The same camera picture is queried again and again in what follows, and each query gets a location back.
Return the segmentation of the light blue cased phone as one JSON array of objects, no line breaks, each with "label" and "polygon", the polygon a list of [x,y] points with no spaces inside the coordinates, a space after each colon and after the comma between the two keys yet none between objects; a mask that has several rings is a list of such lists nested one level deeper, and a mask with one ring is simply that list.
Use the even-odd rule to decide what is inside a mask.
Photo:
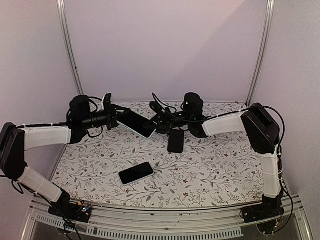
[{"label": "light blue cased phone", "polygon": [[130,114],[130,124],[129,126],[122,125],[125,128],[131,130],[132,132],[145,139],[149,139],[155,133],[155,131],[144,128],[144,123],[149,120],[148,118],[133,111],[130,111],[126,114]]}]

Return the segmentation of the black cased phone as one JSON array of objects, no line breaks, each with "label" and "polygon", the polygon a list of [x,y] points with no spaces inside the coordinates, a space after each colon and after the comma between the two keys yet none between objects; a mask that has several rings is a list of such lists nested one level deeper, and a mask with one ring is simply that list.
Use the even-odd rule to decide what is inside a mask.
[{"label": "black cased phone", "polygon": [[184,150],[184,131],[173,129],[168,139],[167,151],[169,153],[181,154]]}]

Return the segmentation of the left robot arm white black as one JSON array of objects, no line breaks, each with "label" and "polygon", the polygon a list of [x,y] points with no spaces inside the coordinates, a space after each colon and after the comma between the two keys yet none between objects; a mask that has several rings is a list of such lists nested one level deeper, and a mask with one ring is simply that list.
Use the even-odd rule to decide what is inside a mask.
[{"label": "left robot arm white black", "polygon": [[7,122],[0,133],[0,169],[2,177],[18,182],[44,197],[63,216],[74,213],[70,195],[41,174],[30,168],[25,152],[45,146],[78,144],[90,129],[116,128],[118,119],[131,112],[129,108],[111,102],[107,93],[101,106],[91,110],[96,97],[78,95],[69,103],[66,121],[63,123],[15,125]]}]

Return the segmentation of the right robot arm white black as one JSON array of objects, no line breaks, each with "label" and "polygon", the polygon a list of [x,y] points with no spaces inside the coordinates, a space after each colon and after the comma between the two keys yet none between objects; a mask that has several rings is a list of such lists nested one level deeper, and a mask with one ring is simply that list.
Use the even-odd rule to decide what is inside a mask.
[{"label": "right robot arm white black", "polygon": [[204,101],[194,92],[184,95],[181,111],[171,112],[171,107],[161,102],[155,94],[149,106],[156,115],[143,126],[160,134],[170,134],[174,128],[183,126],[187,126],[188,131],[200,139],[246,132],[262,167],[264,184],[258,213],[262,218],[269,218],[278,210],[284,194],[280,178],[285,127],[280,127],[269,114],[269,106],[254,103],[248,108],[207,117],[203,114]]}]

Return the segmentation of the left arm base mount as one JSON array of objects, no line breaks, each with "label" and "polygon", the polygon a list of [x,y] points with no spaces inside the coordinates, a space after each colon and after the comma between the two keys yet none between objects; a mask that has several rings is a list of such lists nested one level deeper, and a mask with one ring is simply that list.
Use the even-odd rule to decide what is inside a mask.
[{"label": "left arm base mount", "polygon": [[69,198],[52,202],[48,213],[58,217],[66,217],[69,220],[88,223],[92,213],[92,206],[83,200],[77,203],[70,202]]}]

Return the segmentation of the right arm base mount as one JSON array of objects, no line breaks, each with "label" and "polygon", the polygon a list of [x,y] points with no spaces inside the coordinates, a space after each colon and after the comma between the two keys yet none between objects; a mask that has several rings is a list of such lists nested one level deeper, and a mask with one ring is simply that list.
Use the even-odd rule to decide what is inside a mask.
[{"label": "right arm base mount", "polygon": [[269,218],[273,218],[272,221],[260,223],[257,225],[257,229],[263,235],[272,235],[279,228],[280,222],[283,219],[285,210],[282,206],[282,202],[275,208],[271,204],[257,204],[253,206],[243,207],[240,210],[239,217],[244,220],[245,223],[253,223]]}]

